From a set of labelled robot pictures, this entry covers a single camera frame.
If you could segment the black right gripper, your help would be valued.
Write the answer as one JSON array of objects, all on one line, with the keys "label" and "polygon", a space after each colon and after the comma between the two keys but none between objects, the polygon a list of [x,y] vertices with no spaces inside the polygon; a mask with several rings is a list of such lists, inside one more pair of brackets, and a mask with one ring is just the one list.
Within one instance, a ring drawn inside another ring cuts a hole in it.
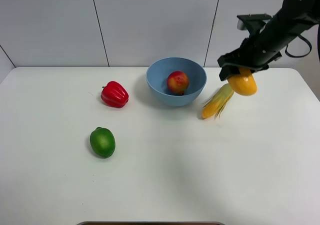
[{"label": "black right gripper", "polygon": [[257,73],[269,69],[268,63],[279,56],[279,52],[300,34],[298,20],[272,16],[259,34],[245,38],[240,47],[219,57],[219,78],[225,81],[239,75],[238,67]]}]

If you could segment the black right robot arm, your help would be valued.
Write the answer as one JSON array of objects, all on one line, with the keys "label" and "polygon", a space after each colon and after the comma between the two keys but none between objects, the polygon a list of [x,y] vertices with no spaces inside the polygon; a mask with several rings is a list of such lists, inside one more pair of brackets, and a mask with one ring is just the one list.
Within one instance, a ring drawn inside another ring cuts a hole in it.
[{"label": "black right robot arm", "polygon": [[217,60],[222,81],[238,75],[240,68],[252,73],[267,70],[269,63],[282,57],[281,50],[287,49],[291,41],[303,40],[302,33],[320,23],[320,0],[283,0],[274,16],[246,14],[237,18],[249,37]]}]

